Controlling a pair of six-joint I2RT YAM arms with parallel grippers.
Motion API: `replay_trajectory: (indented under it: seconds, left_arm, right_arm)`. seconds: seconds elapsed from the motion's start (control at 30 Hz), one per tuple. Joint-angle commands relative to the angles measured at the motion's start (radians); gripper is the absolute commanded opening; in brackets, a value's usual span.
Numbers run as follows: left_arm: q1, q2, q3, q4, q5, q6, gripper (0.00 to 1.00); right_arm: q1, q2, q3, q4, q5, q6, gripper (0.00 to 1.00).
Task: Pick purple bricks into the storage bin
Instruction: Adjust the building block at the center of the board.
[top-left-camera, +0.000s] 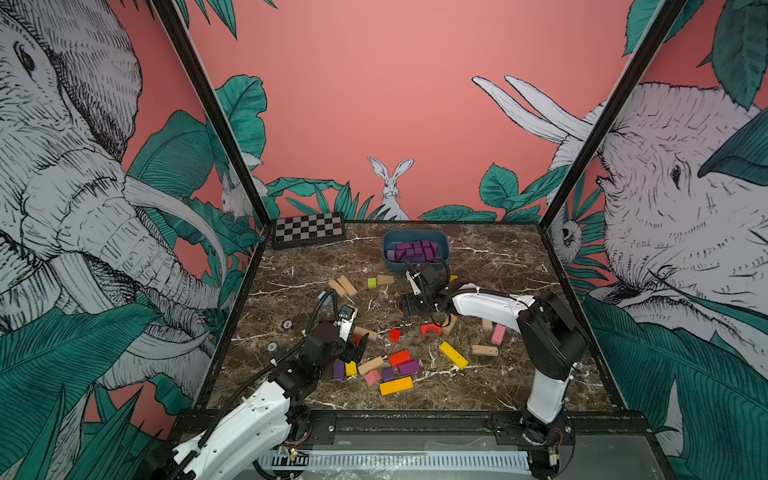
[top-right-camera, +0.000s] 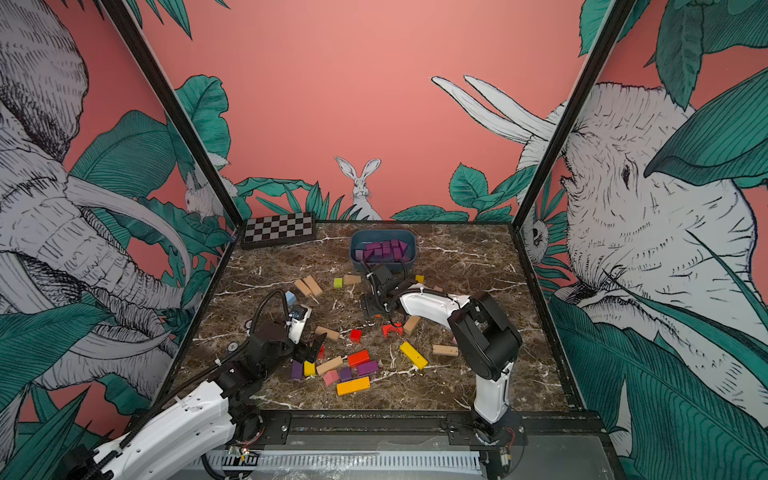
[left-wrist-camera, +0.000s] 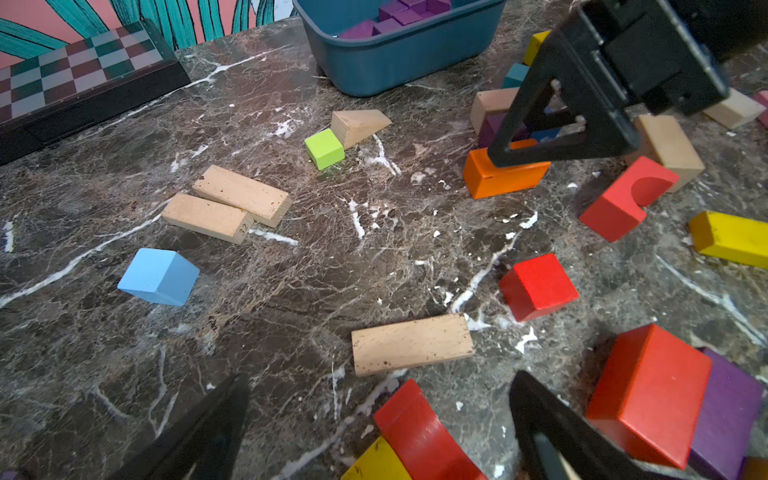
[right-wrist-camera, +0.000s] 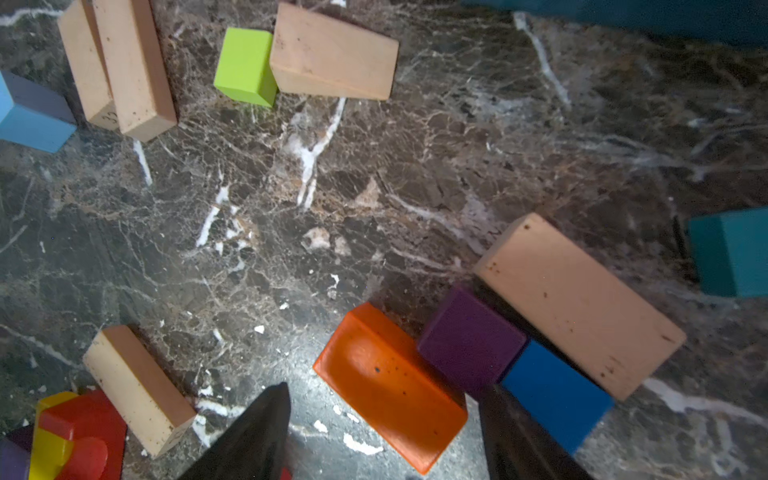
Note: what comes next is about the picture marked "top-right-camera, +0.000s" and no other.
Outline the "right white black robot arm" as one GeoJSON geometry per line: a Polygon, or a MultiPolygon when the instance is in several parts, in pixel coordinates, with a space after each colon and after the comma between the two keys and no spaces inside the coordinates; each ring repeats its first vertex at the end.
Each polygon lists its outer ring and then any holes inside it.
{"type": "Polygon", "coordinates": [[[361,296],[364,313],[389,320],[401,311],[435,322],[452,332],[459,355],[475,374],[471,428],[485,445],[510,446],[520,440],[510,387],[522,336],[488,292],[449,294],[398,275],[387,265],[363,266],[371,292],[361,296]]]}

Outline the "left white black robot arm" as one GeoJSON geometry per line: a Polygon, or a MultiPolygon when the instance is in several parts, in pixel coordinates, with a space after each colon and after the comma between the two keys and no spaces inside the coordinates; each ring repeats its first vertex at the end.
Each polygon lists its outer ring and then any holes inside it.
{"type": "Polygon", "coordinates": [[[302,342],[311,308],[290,304],[282,290],[277,320],[251,319],[247,340],[225,359],[190,378],[194,389],[173,390],[120,438],[88,450],[70,449],[54,470],[56,479],[168,479],[222,445],[246,452],[266,432],[252,401],[284,362],[312,357],[318,345],[302,342]]]}

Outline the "teal plastic storage bin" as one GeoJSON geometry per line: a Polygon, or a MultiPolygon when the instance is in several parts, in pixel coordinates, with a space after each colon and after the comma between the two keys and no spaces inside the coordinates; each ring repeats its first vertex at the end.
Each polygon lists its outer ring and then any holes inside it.
{"type": "Polygon", "coordinates": [[[363,271],[363,264],[405,263],[410,269],[418,258],[417,239],[413,232],[405,229],[368,229],[355,232],[350,238],[349,258],[358,271],[363,271]],[[395,262],[390,249],[390,241],[399,239],[409,244],[408,261],[395,262]]]}

